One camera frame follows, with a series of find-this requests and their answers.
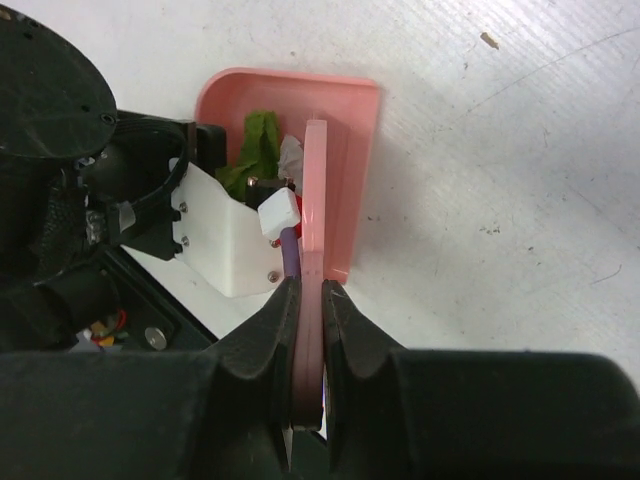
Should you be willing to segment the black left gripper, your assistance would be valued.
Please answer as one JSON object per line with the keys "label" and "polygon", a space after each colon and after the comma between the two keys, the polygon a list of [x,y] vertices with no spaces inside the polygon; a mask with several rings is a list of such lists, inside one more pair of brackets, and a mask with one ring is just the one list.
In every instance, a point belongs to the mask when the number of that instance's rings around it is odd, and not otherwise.
{"label": "black left gripper", "polygon": [[187,208],[173,206],[172,195],[190,166],[214,174],[226,164],[223,127],[120,111],[106,147],[80,168],[89,244],[173,259],[183,251],[173,227]]}

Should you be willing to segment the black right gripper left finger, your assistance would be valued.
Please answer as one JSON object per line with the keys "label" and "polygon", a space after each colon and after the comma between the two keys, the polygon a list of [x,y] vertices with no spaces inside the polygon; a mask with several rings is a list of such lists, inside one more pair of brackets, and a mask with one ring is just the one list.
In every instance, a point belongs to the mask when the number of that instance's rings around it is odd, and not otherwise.
{"label": "black right gripper left finger", "polygon": [[277,479],[301,285],[202,351],[1,358],[5,479]]}

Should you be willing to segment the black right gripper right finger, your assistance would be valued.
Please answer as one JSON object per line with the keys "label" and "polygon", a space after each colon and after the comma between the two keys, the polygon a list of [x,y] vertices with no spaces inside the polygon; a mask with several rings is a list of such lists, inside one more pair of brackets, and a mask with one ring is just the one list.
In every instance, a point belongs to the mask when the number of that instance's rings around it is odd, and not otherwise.
{"label": "black right gripper right finger", "polygon": [[408,349],[322,288],[334,479],[635,479],[639,396],[584,353]]}

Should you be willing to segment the green paper scrap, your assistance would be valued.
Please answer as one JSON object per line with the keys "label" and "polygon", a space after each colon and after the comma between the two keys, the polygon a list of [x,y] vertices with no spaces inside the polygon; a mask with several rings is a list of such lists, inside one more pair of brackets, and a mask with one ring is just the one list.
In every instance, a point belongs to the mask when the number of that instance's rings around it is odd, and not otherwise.
{"label": "green paper scrap", "polygon": [[278,176],[280,125],[274,111],[255,110],[244,119],[243,144],[234,165],[215,171],[216,180],[231,198],[246,201],[250,177],[273,180]]}

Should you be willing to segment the grey paper scrap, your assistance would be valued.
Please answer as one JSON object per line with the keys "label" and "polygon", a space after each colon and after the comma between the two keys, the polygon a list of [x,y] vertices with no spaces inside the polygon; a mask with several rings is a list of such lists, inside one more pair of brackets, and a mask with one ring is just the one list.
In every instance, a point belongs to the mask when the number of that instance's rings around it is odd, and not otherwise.
{"label": "grey paper scrap", "polygon": [[285,135],[280,146],[278,177],[291,180],[297,195],[302,195],[304,151],[302,143],[292,135]]}

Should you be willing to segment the pink plastic dustpan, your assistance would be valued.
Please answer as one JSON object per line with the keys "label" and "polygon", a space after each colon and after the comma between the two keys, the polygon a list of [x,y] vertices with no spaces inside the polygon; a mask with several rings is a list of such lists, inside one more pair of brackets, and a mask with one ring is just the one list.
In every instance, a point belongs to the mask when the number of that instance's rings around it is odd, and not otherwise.
{"label": "pink plastic dustpan", "polygon": [[278,115],[280,131],[299,140],[309,120],[327,122],[325,276],[347,281],[367,170],[377,129],[380,88],[370,79],[261,68],[231,68],[203,87],[195,119],[227,133],[233,163],[244,119],[256,110]]}

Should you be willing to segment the pink hand brush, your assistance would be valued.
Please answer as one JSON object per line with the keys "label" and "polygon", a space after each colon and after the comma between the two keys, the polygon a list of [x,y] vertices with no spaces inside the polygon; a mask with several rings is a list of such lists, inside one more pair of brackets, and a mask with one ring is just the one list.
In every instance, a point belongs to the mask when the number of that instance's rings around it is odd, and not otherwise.
{"label": "pink hand brush", "polygon": [[304,141],[301,294],[292,370],[291,424],[295,429],[311,431],[321,429],[323,417],[327,160],[327,122],[310,120]]}

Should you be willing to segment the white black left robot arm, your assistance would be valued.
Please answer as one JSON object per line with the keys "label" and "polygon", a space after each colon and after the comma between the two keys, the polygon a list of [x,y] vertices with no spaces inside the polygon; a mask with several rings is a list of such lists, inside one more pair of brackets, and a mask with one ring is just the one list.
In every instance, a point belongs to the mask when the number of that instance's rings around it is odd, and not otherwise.
{"label": "white black left robot arm", "polygon": [[226,162],[221,126],[120,110],[76,47],[3,6],[2,351],[210,344],[131,254],[176,258],[181,182]]}

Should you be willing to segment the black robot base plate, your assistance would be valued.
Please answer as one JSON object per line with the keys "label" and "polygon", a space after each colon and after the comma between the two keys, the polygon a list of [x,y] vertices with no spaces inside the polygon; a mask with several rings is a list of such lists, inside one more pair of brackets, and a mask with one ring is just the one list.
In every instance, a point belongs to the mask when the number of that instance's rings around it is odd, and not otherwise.
{"label": "black robot base plate", "polygon": [[77,337],[103,350],[203,350],[217,338],[124,249],[51,287]]}

